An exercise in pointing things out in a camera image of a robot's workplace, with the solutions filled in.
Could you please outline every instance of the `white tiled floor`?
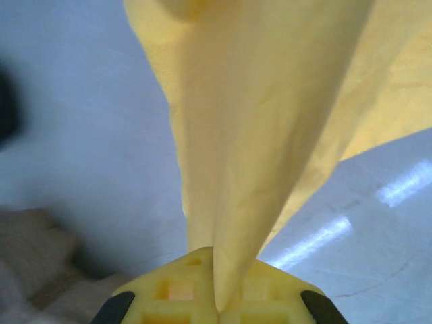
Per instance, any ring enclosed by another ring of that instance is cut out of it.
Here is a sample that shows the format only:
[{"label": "white tiled floor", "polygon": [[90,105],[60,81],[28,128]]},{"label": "white tiled floor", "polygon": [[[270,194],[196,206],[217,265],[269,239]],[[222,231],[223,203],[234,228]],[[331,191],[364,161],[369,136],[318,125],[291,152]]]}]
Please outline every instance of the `white tiled floor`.
[{"label": "white tiled floor", "polygon": [[[51,207],[96,269],[186,251],[167,105],[121,1],[3,0],[0,63],[28,127],[0,152],[0,203]],[[344,161],[260,258],[351,324],[432,323],[432,130]]]}]

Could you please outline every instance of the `yellow plastic object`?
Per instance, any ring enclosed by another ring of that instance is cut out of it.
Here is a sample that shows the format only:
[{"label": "yellow plastic object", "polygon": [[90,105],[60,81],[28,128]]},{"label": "yellow plastic object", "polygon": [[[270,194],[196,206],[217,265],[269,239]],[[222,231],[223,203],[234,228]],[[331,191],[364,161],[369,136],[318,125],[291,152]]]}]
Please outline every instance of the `yellow plastic object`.
[{"label": "yellow plastic object", "polygon": [[320,289],[255,261],[220,315],[213,291],[213,249],[201,248],[115,291],[135,299],[121,324],[315,324],[300,293]]},{"label": "yellow plastic object", "polygon": [[222,311],[341,159],[432,124],[432,0],[125,0]]}]

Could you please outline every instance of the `yellow cloth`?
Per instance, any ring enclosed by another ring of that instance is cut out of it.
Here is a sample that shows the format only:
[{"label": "yellow cloth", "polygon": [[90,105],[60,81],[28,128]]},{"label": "yellow cloth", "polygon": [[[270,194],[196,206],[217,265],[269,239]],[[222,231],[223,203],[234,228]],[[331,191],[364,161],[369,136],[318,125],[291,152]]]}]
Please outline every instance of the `yellow cloth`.
[{"label": "yellow cloth", "polygon": [[125,0],[222,311],[341,160],[432,125],[432,0]]}]

